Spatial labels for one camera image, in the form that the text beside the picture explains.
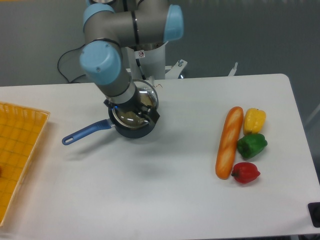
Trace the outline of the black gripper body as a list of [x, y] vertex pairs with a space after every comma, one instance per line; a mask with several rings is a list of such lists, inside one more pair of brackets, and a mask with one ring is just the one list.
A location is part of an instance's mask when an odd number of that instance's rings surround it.
[[103, 103], [109, 109], [120, 113], [134, 112], [141, 105], [141, 97], [136, 86], [129, 86], [124, 93], [118, 96], [107, 96]]

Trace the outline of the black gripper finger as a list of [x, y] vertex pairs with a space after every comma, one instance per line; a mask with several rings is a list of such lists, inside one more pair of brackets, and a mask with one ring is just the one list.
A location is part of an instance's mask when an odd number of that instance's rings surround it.
[[147, 114], [145, 114], [143, 111], [135, 111], [134, 113], [138, 118], [138, 120], [137, 120], [138, 123], [149, 123], [150, 122], [149, 116]]
[[150, 105], [142, 107], [142, 116], [145, 118], [149, 123], [156, 124], [158, 119], [160, 118], [159, 113], [155, 107]]

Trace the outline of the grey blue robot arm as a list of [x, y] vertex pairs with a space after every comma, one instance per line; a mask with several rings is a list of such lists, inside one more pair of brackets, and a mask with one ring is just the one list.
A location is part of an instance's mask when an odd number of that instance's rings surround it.
[[167, 0], [135, 0], [131, 5], [125, 0], [91, 0], [83, 14], [83, 33], [80, 65], [107, 103], [156, 123], [160, 117], [157, 109], [141, 103], [140, 93], [123, 66], [121, 49], [182, 38], [181, 7]]

